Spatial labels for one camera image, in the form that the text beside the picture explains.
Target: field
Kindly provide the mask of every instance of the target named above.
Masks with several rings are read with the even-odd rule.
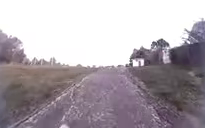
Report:
[[[0,66],[0,123],[8,124],[21,119],[96,70],[84,67]]]
[[[173,104],[179,111],[196,112],[201,96],[201,79],[182,67],[157,65],[129,68],[143,81],[148,91]]]

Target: grass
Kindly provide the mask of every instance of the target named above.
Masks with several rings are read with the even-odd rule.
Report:
[[[152,95],[170,102],[179,111],[194,113],[199,106],[201,82],[188,70],[174,65],[133,67],[129,70],[145,83]]]
[[[4,120],[21,119],[94,71],[84,67],[0,66],[0,88],[6,101]]]

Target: gravel road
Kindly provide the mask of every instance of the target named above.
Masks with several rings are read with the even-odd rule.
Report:
[[[125,68],[85,77],[18,128],[167,128]]]

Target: building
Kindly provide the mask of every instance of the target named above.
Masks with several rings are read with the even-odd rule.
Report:
[[[145,65],[144,58],[134,58],[132,59],[133,67],[139,67]]]

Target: dirt road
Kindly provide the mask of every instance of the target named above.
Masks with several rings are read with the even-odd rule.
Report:
[[[18,128],[165,128],[125,68],[85,77]]]

